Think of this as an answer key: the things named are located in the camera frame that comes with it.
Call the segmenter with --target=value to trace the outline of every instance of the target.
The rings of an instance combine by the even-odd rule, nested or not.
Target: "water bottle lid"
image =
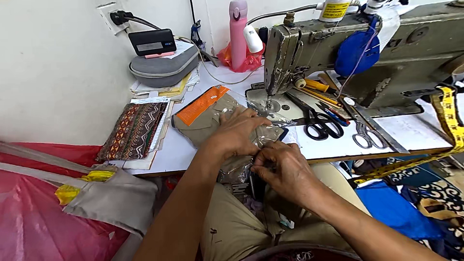
[[[232,19],[238,20],[246,18],[248,14],[248,4],[245,0],[233,0],[229,4],[229,16]]]

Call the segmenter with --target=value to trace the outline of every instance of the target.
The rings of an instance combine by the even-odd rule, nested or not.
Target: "white table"
[[[228,67],[216,68],[211,63],[206,63],[206,66],[211,74],[225,82],[237,82],[249,74],[249,72],[233,73]],[[236,85],[227,85],[227,87],[239,94],[245,95],[245,90],[251,87],[250,84],[263,82],[263,78],[263,68],[260,68],[246,81]],[[193,91],[188,91],[185,94],[185,100],[182,104],[174,105],[173,114],[211,86],[218,84],[220,84],[220,82],[213,79],[206,72],[204,66],[200,65],[200,83],[194,87]],[[379,118],[376,119],[376,121],[402,146],[412,151],[412,155],[436,153],[450,148],[452,145],[444,139],[445,134],[440,127],[433,107],[421,100],[419,100],[418,103],[424,107],[424,113]],[[377,148],[362,149],[356,145],[352,138],[352,135],[356,133],[355,125],[356,124],[352,123],[350,126],[344,127],[345,135],[342,138],[329,138],[324,141],[315,141],[307,137],[304,134],[303,126],[292,128],[295,128],[298,134],[298,143],[300,144],[301,152],[310,163],[380,158],[397,155],[390,148],[385,150]],[[186,170],[195,153],[196,149],[190,144],[189,140],[176,129],[169,126],[163,148],[156,153],[151,169],[126,171],[135,175]]]

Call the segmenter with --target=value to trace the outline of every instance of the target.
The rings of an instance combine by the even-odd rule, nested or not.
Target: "red plastic bag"
[[[18,144],[90,167],[99,146]],[[0,153],[0,162],[73,177],[82,173]],[[0,170],[0,260],[109,261],[129,236],[113,225],[68,215],[56,187]]]
[[[232,55],[231,55],[231,43],[230,42],[226,48],[222,49],[218,53],[218,59],[222,62],[224,66],[230,67],[233,72],[246,72],[247,70],[253,71],[256,68],[261,66],[261,59],[263,58],[265,47],[266,45],[263,43],[263,49],[261,51],[257,53],[251,53],[247,46],[245,61],[236,70],[232,68]]]

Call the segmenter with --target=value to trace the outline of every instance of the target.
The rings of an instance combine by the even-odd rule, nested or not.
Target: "electrical outlet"
[[[120,26],[117,26],[111,21],[110,13],[118,11],[118,10],[124,10],[120,3],[110,2],[108,4],[97,6],[97,9],[100,12],[102,19],[105,21],[106,26],[113,32],[114,35],[116,35],[117,33],[119,33],[120,31],[126,28],[129,28],[130,26],[129,22],[126,22]]]

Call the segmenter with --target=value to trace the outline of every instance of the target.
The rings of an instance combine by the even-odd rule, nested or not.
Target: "hand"
[[[275,163],[275,172],[264,164]],[[314,175],[297,144],[280,141],[269,143],[262,149],[251,170],[266,181],[279,195],[307,210],[312,208],[311,199],[325,185]]]
[[[270,120],[258,117],[253,109],[242,110],[243,107],[236,108],[229,119],[221,114],[220,127],[204,142],[203,146],[219,150],[224,160],[232,156],[258,153],[259,148],[249,140],[250,134],[258,126],[272,124]]]

